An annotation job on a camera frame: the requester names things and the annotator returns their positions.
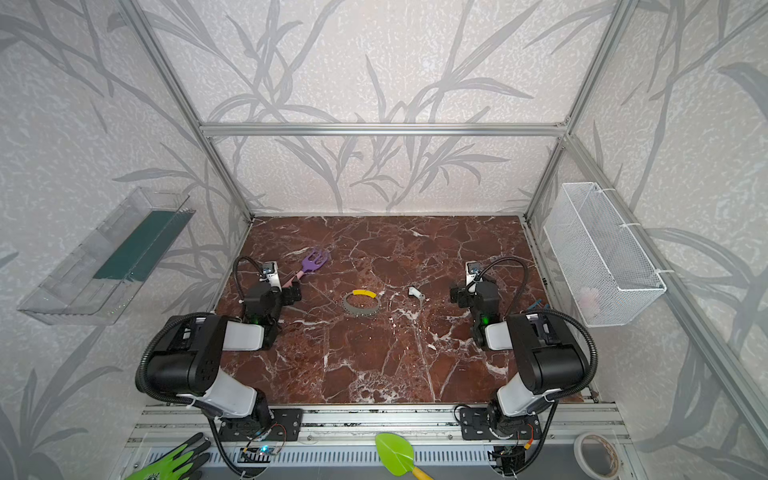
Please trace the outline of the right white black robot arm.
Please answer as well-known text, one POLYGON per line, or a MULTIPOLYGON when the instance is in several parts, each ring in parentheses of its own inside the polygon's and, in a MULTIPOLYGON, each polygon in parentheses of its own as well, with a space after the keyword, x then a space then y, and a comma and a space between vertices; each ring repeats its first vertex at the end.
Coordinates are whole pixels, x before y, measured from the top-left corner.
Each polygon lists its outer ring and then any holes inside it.
POLYGON ((491 428, 500 431, 545 411, 586 388, 596 375, 596 344, 570 315, 532 308, 502 316, 498 287, 490 281, 453 286, 449 298, 470 311, 473 340, 480 348, 511 351, 515 357, 517 373, 489 402, 491 428))

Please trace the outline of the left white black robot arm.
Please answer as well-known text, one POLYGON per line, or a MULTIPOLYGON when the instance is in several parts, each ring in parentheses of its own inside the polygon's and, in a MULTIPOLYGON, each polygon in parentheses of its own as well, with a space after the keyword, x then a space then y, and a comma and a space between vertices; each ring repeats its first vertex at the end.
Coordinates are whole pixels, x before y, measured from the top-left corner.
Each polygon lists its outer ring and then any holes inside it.
POLYGON ((296 281, 283 288, 261 282, 242 301, 243 317, 202 312, 169 318, 142 354, 137 389, 161 402, 195 406, 210 418, 270 427, 274 416, 265 394, 224 372, 221 358, 225 351, 270 349, 282 308, 301 299, 296 281))

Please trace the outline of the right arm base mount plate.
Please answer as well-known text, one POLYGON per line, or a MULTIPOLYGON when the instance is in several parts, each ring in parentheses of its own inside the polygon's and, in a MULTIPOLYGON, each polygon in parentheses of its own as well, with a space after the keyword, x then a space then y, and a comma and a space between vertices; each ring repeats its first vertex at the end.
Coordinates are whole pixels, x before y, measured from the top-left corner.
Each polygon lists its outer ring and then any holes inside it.
POLYGON ((542 433, 537 415, 506 416, 492 405, 470 407, 459 404, 454 407, 453 415, 463 440, 531 441, 542 433))

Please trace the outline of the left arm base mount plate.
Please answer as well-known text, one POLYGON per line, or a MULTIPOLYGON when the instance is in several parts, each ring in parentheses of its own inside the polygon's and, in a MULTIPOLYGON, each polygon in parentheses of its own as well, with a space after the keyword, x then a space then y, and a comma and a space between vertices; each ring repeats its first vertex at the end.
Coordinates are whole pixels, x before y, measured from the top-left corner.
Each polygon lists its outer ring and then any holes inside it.
POLYGON ((218 434, 223 442, 295 442, 299 437, 303 413, 301 408, 276 408, 265 420, 255 417, 224 419, 218 434))

